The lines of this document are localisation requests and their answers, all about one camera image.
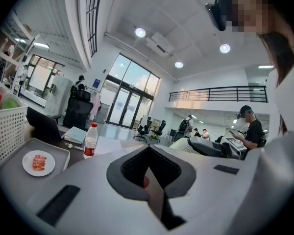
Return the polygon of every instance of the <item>glass door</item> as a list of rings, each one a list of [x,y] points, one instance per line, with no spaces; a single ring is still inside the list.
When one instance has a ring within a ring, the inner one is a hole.
[[[107,123],[132,128],[140,102],[140,95],[121,87],[112,104]]]

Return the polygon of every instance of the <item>air conditioner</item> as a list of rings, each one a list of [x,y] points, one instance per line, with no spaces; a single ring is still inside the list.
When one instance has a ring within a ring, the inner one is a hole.
[[[168,56],[174,50],[172,44],[159,32],[156,32],[151,38],[146,37],[146,41],[147,46],[161,57]]]

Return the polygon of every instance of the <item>metal railing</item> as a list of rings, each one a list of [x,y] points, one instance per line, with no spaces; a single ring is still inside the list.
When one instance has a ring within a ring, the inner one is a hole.
[[[91,56],[97,52],[97,20],[100,0],[86,0],[86,25]]]
[[[246,101],[268,103],[265,86],[231,86],[172,92],[169,102],[176,101]]]

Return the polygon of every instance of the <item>water bottle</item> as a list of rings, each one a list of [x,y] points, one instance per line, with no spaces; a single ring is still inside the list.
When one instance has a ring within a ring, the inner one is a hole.
[[[84,147],[84,154],[83,154],[85,159],[91,158],[95,154],[97,139],[98,139],[97,124],[92,123],[85,138],[85,147]]]

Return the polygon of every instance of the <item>white basket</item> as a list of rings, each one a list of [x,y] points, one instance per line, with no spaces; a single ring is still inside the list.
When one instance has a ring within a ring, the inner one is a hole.
[[[0,110],[0,164],[24,143],[27,107]]]

